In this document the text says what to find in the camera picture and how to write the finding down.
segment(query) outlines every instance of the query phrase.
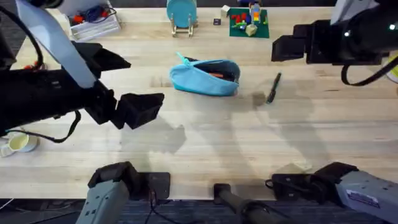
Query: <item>yellow cup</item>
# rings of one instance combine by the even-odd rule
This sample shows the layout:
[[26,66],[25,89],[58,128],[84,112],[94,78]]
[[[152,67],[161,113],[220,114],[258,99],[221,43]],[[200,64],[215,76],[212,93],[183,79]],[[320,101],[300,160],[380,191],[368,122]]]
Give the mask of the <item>yellow cup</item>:
[[30,152],[35,149],[39,139],[28,134],[15,134],[8,139],[8,142],[0,147],[0,156],[10,156],[15,152]]

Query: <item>red lego brick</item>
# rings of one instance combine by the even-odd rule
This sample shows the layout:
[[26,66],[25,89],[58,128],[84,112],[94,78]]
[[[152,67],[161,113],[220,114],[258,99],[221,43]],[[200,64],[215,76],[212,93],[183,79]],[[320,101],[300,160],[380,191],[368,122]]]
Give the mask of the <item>red lego brick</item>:
[[241,22],[242,20],[241,20],[241,16],[240,15],[236,15],[236,20],[235,20],[235,22],[236,23],[239,23],[239,22]]

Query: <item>floor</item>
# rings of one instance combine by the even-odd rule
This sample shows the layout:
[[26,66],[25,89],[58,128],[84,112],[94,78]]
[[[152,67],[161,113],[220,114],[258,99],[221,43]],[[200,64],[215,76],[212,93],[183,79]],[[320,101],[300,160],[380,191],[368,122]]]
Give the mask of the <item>floor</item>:
[[[262,0],[263,6],[333,6],[336,0]],[[165,7],[167,0],[111,0],[113,7]],[[237,6],[235,0],[198,0],[198,7],[220,7],[224,4]],[[0,5],[16,12],[13,0],[0,0]],[[16,54],[25,39],[24,33],[8,18],[1,14],[0,28],[6,37],[12,51]],[[66,207],[62,204],[52,205],[58,200],[15,200],[0,213],[0,223],[27,224],[35,223],[49,217],[64,215],[61,219],[50,220],[46,223],[74,223],[82,201],[70,203]],[[0,205],[7,200],[0,200]],[[380,219],[370,215],[358,213],[350,209],[339,208],[333,204],[319,206],[312,202],[266,202],[275,209],[302,223],[382,223]],[[171,201],[161,205],[158,211],[178,221],[177,224],[190,223],[194,220],[200,223],[229,224],[236,223],[236,217],[226,207],[214,205],[210,201]],[[144,223],[149,206],[147,202],[129,202],[120,216],[118,223]],[[167,223],[152,214],[149,223]]]

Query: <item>green lego baseplate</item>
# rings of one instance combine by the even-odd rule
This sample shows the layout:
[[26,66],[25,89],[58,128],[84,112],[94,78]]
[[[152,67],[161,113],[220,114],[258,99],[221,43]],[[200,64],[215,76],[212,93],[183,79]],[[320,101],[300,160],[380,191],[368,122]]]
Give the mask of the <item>green lego baseplate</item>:
[[[244,30],[239,30],[237,28],[232,28],[235,25],[235,20],[232,19],[232,15],[242,15],[242,13],[246,13],[246,15],[250,15],[249,9],[242,9],[242,8],[231,8],[228,11],[229,15],[229,36],[230,37],[249,37]],[[263,24],[264,18],[267,16],[267,10],[262,9],[260,19],[261,22],[257,26],[257,32],[252,35],[251,37],[257,38],[269,38],[269,20],[267,16],[267,23]]]

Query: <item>blue pencil case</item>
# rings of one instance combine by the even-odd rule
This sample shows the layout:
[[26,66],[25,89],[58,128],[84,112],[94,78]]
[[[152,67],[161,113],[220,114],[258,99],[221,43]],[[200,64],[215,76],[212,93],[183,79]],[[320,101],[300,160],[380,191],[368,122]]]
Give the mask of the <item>blue pencil case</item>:
[[[174,66],[170,71],[170,78],[176,90],[211,96],[231,96],[238,89],[240,70],[235,62],[195,60],[178,55],[183,63]],[[217,73],[223,77],[218,78],[209,73]]]

